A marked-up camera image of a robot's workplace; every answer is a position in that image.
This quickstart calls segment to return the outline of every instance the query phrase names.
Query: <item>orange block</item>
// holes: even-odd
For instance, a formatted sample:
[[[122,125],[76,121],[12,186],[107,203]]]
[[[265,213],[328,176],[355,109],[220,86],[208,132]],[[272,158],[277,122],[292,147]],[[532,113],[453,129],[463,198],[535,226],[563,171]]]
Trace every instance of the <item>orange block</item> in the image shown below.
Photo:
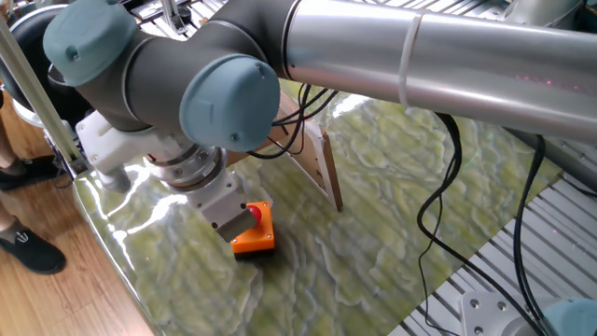
[[[272,251],[275,247],[275,237],[273,236],[273,223],[271,222],[271,205],[269,202],[248,203],[247,207],[251,210],[255,218],[261,220],[255,227],[245,231],[240,236],[232,240],[232,252],[235,257],[241,255],[250,256],[255,252]]]

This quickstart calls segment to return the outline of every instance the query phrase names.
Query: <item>green marble table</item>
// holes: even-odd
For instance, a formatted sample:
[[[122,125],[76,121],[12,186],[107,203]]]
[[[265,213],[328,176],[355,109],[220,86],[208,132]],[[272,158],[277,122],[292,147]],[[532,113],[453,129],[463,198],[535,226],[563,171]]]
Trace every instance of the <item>green marble table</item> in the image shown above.
[[[296,86],[286,86],[295,91]],[[237,262],[186,198],[139,159],[132,190],[75,182],[81,212],[158,334],[386,335],[422,300],[415,217],[443,177],[451,139],[429,111],[341,94],[318,117],[330,134],[344,209],[338,213],[288,159],[231,169],[248,202],[273,202],[277,251]],[[458,119],[463,169],[444,197],[439,235],[470,257],[513,218],[533,151],[499,127]],[[558,177],[545,162],[533,194]],[[435,223],[437,205],[425,223]],[[424,260],[430,290],[459,264]]]

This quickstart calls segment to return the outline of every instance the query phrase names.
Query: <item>shoe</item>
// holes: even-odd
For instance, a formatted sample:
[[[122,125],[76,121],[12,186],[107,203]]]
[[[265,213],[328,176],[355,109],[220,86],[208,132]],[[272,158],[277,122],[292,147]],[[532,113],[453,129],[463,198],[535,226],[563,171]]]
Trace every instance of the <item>shoe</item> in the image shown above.
[[[0,237],[0,248],[38,274],[58,273],[66,264],[61,250],[26,228],[15,233],[14,243]]]
[[[53,156],[39,157],[31,161],[23,160],[22,162],[26,170],[23,175],[10,175],[0,172],[0,190],[9,191],[31,186],[56,178],[59,175],[59,169],[54,165]]]

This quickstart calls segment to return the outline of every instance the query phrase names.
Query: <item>red button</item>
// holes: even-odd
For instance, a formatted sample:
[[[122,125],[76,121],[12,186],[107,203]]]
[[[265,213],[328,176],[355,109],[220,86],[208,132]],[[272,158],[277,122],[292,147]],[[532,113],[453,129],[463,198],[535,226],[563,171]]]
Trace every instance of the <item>red button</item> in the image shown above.
[[[253,217],[255,218],[257,223],[259,223],[261,221],[261,210],[259,210],[259,208],[254,205],[248,205],[247,207],[249,208],[251,214],[253,214]]]

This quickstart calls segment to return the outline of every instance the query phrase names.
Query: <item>black cable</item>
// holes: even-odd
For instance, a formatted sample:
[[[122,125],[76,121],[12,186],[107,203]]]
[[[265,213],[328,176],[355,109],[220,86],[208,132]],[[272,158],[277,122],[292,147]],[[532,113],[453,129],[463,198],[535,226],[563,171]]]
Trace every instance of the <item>black cable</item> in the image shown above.
[[[305,91],[305,94],[309,94],[309,92],[311,91],[311,86],[308,87],[308,89]],[[321,98],[321,96],[323,96],[326,92],[328,91],[328,89],[323,89],[321,91],[319,91],[317,94],[315,94],[315,96],[309,101],[307,102],[307,104],[305,106],[302,107],[302,109],[306,109],[309,108],[311,105],[313,105],[313,103],[315,103],[315,101],[317,101],[317,99]],[[300,100],[301,97],[301,90],[298,91],[298,99]],[[291,120],[292,118],[296,117],[301,111],[301,107],[298,107],[298,110],[296,110],[295,112],[291,113],[290,115],[274,120],[273,123],[271,124],[271,126],[282,126],[282,122],[286,122],[288,120]],[[293,120],[292,122],[286,123],[287,124],[292,124],[297,122],[297,120]]]
[[[526,199],[529,195],[531,186],[533,185],[533,180],[535,179],[537,172],[539,171],[539,167],[541,166],[541,162],[545,158],[545,151],[546,151],[546,144],[545,139],[541,135],[537,135],[537,149],[533,156],[533,162],[531,163],[531,168],[529,169],[529,175],[526,179],[526,183],[524,184],[524,189],[522,190],[521,201],[519,203],[518,212],[516,215],[516,221],[514,226],[514,244],[513,244],[513,256],[514,256],[514,267],[516,269],[516,277],[519,282],[519,287],[521,289],[522,297],[524,298],[524,302],[526,303],[527,307],[531,311],[531,314],[538,321],[540,328],[544,331],[544,334],[552,335],[555,334],[555,331],[550,326],[549,322],[546,320],[543,312],[541,311],[541,307],[537,304],[535,300],[535,296],[533,295],[533,291],[531,290],[531,286],[529,285],[526,271],[524,269],[524,264],[522,261],[522,243],[521,243],[521,231],[522,231],[522,214],[524,212],[524,207],[526,206]]]
[[[54,156],[54,160],[52,160],[52,164],[54,164],[54,166],[56,168],[58,168],[58,172],[56,172],[56,177],[54,177],[54,188],[56,189],[67,189],[68,187],[70,187],[73,184],[73,180],[70,178],[68,178],[68,181],[66,182],[65,185],[60,185],[59,184],[59,180],[60,177],[62,176],[62,173],[67,173],[68,171],[66,170],[66,168],[64,167],[66,163],[63,163],[60,159],[59,155]]]
[[[332,99],[334,99],[334,97],[336,97],[336,95],[338,95],[338,91],[333,91],[325,100],[323,103],[321,103],[319,105],[319,107],[317,107],[317,109],[315,109],[311,114],[307,115],[304,117],[305,120],[311,119],[313,117],[315,117],[317,114],[319,114],[321,111],[323,111],[324,108],[326,108],[326,106],[329,104],[329,102],[332,101]],[[280,120],[279,122],[275,123],[275,126],[283,126],[283,125],[288,125],[288,124],[293,124],[297,122],[296,120],[290,120],[290,121],[282,121]]]
[[[488,274],[486,274],[482,269],[477,267],[475,264],[470,262],[468,259],[463,257],[461,254],[456,252],[454,249],[446,245],[444,242],[439,240],[432,232],[430,232],[425,225],[423,224],[423,215],[429,206],[451,185],[451,183],[456,179],[458,173],[460,171],[460,167],[462,165],[462,144],[460,142],[460,131],[458,130],[458,125],[456,121],[449,116],[442,113],[436,113],[439,119],[446,125],[448,132],[450,133],[450,137],[452,142],[454,143],[454,165],[453,169],[448,175],[441,186],[434,191],[431,196],[423,203],[419,213],[417,214],[417,225],[419,230],[421,230],[427,238],[429,238],[433,243],[439,245],[439,247],[443,248],[446,252],[453,255],[459,261],[461,261],[464,265],[466,265],[471,270],[475,271],[478,275],[480,275],[483,279],[485,279],[488,283],[490,283],[500,294],[502,294],[510,304],[516,309],[516,311],[524,318],[524,320],[529,324],[529,326],[533,329],[533,331],[537,335],[545,335],[544,331],[533,321],[533,319],[526,314],[524,309],[512,298],[512,296],[503,288],[501,287],[493,278],[491,278]]]
[[[299,107],[298,118],[299,119],[303,119],[305,117],[305,109],[303,108],[303,106],[305,106],[307,104],[308,93],[309,93],[309,90],[311,89],[311,85],[307,84],[305,88],[306,88],[305,94],[303,94],[303,96],[299,97],[299,99],[298,99],[298,107]],[[300,125],[297,124],[297,127],[295,127],[294,132],[292,132],[292,136],[290,137],[290,140],[288,140],[286,145],[283,148],[281,148],[280,151],[278,151],[277,153],[259,154],[253,150],[249,150],[246,153],[252,157],[262,159],[262,160],[271,160],[271,159],[279,158],[279,157],[283,156],[285,153],[287,153],[288,149],[290,149],[292,147],[292,145],[295,143],[295,140],[297,140],[297,136],[299,135],[299,131],[300,131]]]
[[[444,179],[442,181],[442,183],[444,183],[446,181],[446,179],[448,178],[448,175],[451,172],[451,169],[454,165],[454,161],[455,161],[455,156],[452,155],[451,160],[450,160],[450,164],[448,165],[448,170],[446,170],[446,174],[444,175]],[[433,230],[433,235],[436,236],[437,235],[437,231],[439,230],[439,223],[441,223],[441,215],[443,213],[444,210],[444,202],[441,198],[441,195],[439,195],[439,211],[437,213],[437,222],[436,222],[436,227]],[[433,245],[433,241],[429,241],[429,245],[427,246],[427,248],[421,253],[421,255],[419,256],[419,272],[421,273],[421,282],[423,283],[423,293],[424,293],[424,297],[425,297],[425,324],[433,329],[436,329],[438,331],[441,332],[445,332],[445,333],[449,333],[450,335],[455,335],[455,336],[459,336],[457,333],[449,331],[447,329],[444,328],[440,328],[440,327],[436,327],[434,325],[432,325],[431,323],[429,323],[429,300],[427,299],[427,297],[429,296],[429,293],[427,292],[427,282],[425,280],[425,274],[423,271],[423,257],[425,254],[427,254],[427,252],[429,252],[429,250],[431,249],[431,246]]]
[[[258,159],[271,160],[271,159],[279,158],[282,155],[284,155],[285,153],[289,153],[292,155],[298,155],[298,154],[302,153],[303,149],[305,148],[305,121],[307,119],[314,117],[321,111],[323,111],[324,108],[326,108],[326,106],[331,102],[331,100],[334,99],[334,97],[338,94],[337,91],[333,91],[326,98],[326,100],[323,103],[321,103],[311,114],[309,114],[308,116],[305,116],[306,108],[309,107],[311,104],[313,104],[324,93],[326,93],[328,91],[328,89],[321,90],[311,100],[307,101],[307,99],[309,98],[310,91],[311,91],[311,85],[309,85],[309,84],[301,85],[300,89],[298,90],[298,110],[293,112],[290,116],[286,116],[282,119],[275,120],[272,123],[272,126],[274,126],[274,127],[285,126],[285,125],[290,125],[290,124],[296,125],[295,130],[294,130],[294,132],[292,132],[290,140],[288,140],[286,145],[281,146],[280,144],[276,143],[275,141],[273,141],[271,138],[268,137],[270,139],[270,141],[272,141],[278,148],[280,148],[280,150],[278,152],[276,152],[274,154],[259,154],[259,153],[256,153],[255,151],[251,150],[251,151],[247,151],[247,154],[249,154],[250,156],[253,156],[255,158],[258,158]],[[294,145],[295,141],[297,140],[297,136],[299,135],[300,130],[302,130],[302,139],[301,139],[300,150],[293,153],[293,152],[289,151],[289,149]]]

